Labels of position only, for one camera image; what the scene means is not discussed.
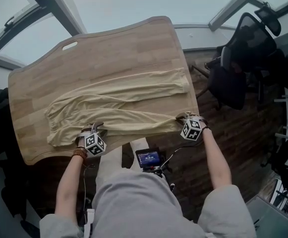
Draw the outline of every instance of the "chair backrest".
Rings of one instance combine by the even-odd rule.
[[[279,36],[282,31],[282,26],[269,7],[263,6],[259,10],[254,11],[255,14],[261,19],[262,23],[266,25],[275,36]]]
[[[241,16],[232,38],[225,46],[231,49],[231,60],[244,71],[250,70],[277,48],[265,26],[248,12]],[[217,51],[221,53],[223,47],[218,47]]]

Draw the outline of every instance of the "person's leg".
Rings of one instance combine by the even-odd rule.
[[[114,174],[122,171],[122,147],[118,147],[106,155],[101,156],[98,174],[96,176],[96,189]]]
[[[130,146],[132,147],[133,155],[134,155],[134,162],[133,162],[133,165],[130,167],[130,169],[133,171],[141,172],[142,169],[139,166],[138,159],[136,157],[135,152],[137,150],[148,149],[149,146],[148,146],[147,140],[144,137],[144,138],[140,138],[140,139],[131,141]]]

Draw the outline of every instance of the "chair seat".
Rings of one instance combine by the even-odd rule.
[[[208,89],[223,104],[241,110],[245,102],[246,75],[217,66],[210,70]]]

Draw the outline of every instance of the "gray t-shirt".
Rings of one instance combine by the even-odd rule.
[[[93,203],[93,238],[254,238],[255,228],[238,188],[227,185],[206,198],[195,224],[183,217],[168,184],[154,174],[127,170],[105,182]],[[79,238],[69,219],[49,214],[40,221],[42,238]]]

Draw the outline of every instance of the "wooden table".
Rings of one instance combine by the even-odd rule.
[[[62,50],[68,44],[77,45]],[[187,64],[167,17],[60,42],[34,63],[8,78],[9,104],[19,149],[28,165],[51,156],[71,156],[75,145],[54,148],[47,143],[47,106],[62,94],[84,85],[137,73],[184,67],[190,92],[134,103],[132,110],[176,116],[198,106]],[[142,136],[116,136],[114,149]]]

